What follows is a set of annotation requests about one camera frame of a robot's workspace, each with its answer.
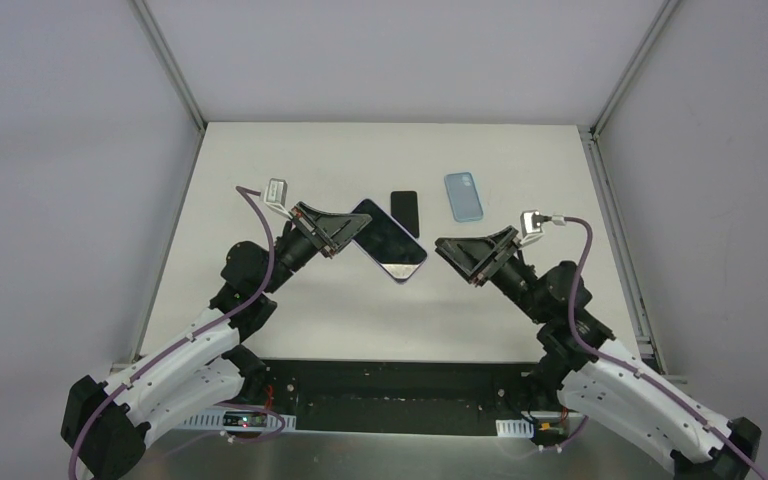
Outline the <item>light blue phone case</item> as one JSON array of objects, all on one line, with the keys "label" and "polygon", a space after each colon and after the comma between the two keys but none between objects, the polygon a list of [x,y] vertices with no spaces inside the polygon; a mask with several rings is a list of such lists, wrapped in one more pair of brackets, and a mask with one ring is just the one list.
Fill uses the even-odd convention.
[{"label": "light blue phone case", "polygon": [[445,175],[444,186],[456,222],[475,222],[483,219],[484,211],[470,172]]}]

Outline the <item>purple-edged black smartphone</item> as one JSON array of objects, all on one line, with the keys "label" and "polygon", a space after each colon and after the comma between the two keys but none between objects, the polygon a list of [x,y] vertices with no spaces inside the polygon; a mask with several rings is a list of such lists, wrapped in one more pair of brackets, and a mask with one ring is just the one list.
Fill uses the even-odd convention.
[{"label": "purple-edged black smartphone", "polygon": [[393,281],[409,281],[426,262],[427,251],[373,200],[361,200],[352,212],[371,218],[354,236],[354,243]]}]

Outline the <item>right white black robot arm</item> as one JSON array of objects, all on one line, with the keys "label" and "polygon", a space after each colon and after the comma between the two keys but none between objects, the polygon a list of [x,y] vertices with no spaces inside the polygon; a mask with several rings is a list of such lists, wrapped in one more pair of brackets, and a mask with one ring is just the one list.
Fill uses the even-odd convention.
[{"label": "right white black robot arm", "polygon": [[441,237],[436,253],[467,283],[493,284],[539,325],[544,356],[525,376],[529,400],[558,404],[638,447],[676,479],[744,479],[755,468],[761,430],[704,406],[630,352],[590,314],[583,264],[564,260],[543,275],[524,260],[507,227],[474,238]]}]

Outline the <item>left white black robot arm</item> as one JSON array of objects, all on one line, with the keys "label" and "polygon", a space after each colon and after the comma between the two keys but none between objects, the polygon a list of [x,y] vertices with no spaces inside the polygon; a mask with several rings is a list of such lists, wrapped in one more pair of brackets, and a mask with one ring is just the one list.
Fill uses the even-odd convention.
[{"label": "left white black robot arm", "polygon": [[71,386],[61,426],[72,450],[70,473],[83,465],[95,479],[120,479],[189,416],[232,398],[257,402],[266,366],[243,343],[275,312],[269,294],[316,255],[341,252],[371,221],[300,202],[281,235],[267,238],[268,247],[233,245],[223,286],[177,339],[105,380],[86,375]]}]

